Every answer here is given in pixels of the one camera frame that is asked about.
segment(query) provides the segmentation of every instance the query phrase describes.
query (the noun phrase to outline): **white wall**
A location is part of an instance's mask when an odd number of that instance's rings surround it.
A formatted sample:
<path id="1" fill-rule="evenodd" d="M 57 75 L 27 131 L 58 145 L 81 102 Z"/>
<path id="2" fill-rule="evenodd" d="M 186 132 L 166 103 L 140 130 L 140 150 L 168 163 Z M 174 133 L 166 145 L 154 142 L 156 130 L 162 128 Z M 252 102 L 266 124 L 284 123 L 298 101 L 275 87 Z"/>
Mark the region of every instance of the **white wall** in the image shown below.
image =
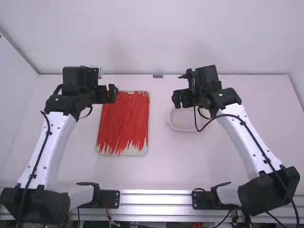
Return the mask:
<path id="1" fill-rule="evenodd" d="M 41 73 L 68 65 L 108 72 L 289 74 L 304 105 L 303 0 L 16 0 L 0 25 Z"/>
<path id="2" fill-rule="evenodd" d="M 0 174 L 28 106 L 37 77 L 38 74 L 1 35 Z"/>

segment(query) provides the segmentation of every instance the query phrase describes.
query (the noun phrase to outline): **white table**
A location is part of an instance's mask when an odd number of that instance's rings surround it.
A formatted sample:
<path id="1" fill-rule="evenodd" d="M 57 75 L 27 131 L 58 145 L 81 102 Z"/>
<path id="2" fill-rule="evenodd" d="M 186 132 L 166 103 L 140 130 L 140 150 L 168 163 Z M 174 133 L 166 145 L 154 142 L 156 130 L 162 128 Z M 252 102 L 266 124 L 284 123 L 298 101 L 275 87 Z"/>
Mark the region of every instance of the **white table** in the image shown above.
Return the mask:
<path id="1" fill-rule="evenodd" d="M 304 166 L 302 166 L 304 113 L 288 76 L 223 75 L 219 77 L 223 87 L 233 87 L 239 94 L 251 122 L 272 152 L 286 167 L 293 165 L 300 175 L 304 174 Z M 45 101 L 61 82 L 62 78 L 58 75 L 39 77 L 1 174 L 0 185 L 15 186 L 40 134 L 43 116 L 39 111 L 43 110 Z M 187 204 L 190 199 L 189 190 L 197 187 L 209 189 L 226 181 L 232 181 L 237 186 L 247 182 L 242 161 L 226 132 L 217 122 L 212 123 L 201 133 L 181 133 L 165 124 L 165 113 L 168 108 L 173 107 L 172 92 L 187 88 L 186 80 L 178 80 L 177 75 L 165 75 L 164 79 L 153 79 L 152 75 L 108 75 L 99 81 L 100 85 L 108 83 L 118 85 L 121 90 L 145 90 L 150 93 L 148 154 L 141 157 L 96 155 L 95 143 L 101 107 L 95 105 L 92 114 L 79 121 L 67 143 L 58 175 L 59 188 L 66 188 L 79 181 L 91 181 L 98 182 L 103 189 L 119 189 L 122 192 L 126 190 L 127 193 L 128 190 L 136 190 L 137 194 L 143 196 L 153 196 L 155 192 L 148 194 L 145 191 L 140 193 L 138 190 L 177 190 L 171 193 L 166 191 L 168 196 L 175 194 L 178 196 L 179 190 L 188 190 L 182 194 L 184 201 L 181 205 L 188 210 L 185 216 L 189 218 L 189 214 L 195 213 L 193 219 L 206 221 L 204 220 L 206 217 L 200 215 L 208 212 L 194 212 Z M 304 192 L 304 181 L 300 181 L 297 189 L 299 195 L 297 201 L 299 205 L 304 205 L 301 192 Z M 126 206 L 128 203 L 122 205 L 120 210 L 124 210 Z M 169 208 L 173 210 L 169 217 L 165 217 L 166 212 L 159 208 L 154 211 L 156 214 L 159 212 L 164 219 L 170 220 L 169 218 L 175 218 L 174 212 L 178 210 L 173 209 L 172 206 Z M 277 216 L 290 214 L 291 218 L 285 219 L 289 222 L 295 221 L 291 208 L 287 207 L 288 211 L 284 212 L 282 208 L 277 210 Z M 141 217 L 142 211 L 143 208 L 135 208 L 132 210 L 135 217 L 124 218 L 158 220 L 148 218 L 146 215 Z M 300 216 L 304 216 L 302 209 L 299 209 L 299 213 Z M 185 216 L 179 216 L 180 219 L 174 220 L 184 220 L 182 218 Z M 263 219 L 264 222 L 272 221 L 267 217 Z"/>

